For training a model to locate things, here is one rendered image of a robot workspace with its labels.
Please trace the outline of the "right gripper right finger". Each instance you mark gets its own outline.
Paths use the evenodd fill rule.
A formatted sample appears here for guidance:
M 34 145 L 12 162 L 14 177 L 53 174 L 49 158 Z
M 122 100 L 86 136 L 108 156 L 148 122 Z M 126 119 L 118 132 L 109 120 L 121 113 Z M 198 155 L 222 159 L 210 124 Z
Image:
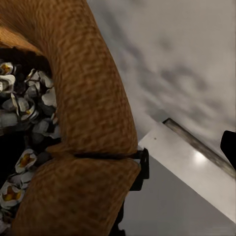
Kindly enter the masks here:
M 225 131 L 220 148 L 236 170 L 236 132 Z

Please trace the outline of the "popcorn bag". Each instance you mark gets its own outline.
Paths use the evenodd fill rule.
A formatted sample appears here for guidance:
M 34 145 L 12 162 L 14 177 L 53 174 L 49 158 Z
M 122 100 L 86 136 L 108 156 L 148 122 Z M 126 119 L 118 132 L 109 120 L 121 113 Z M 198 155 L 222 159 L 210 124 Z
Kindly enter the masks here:
M 29 136 L 50 159 L 0 236 L 109 236 L 141 167 L 128 157 L 138 151 L 131 107 L 87 1 L 0 0 L 0 59 L 25 80 L 33 68 L 53 76 L 63 136 Z

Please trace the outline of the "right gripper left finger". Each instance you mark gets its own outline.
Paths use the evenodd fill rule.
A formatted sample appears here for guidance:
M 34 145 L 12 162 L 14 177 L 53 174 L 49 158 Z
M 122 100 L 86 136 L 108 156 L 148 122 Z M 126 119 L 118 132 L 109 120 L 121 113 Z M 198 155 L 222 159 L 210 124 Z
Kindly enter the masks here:
M 0 135 L 0 190 L 25 150 L 22 131 Z

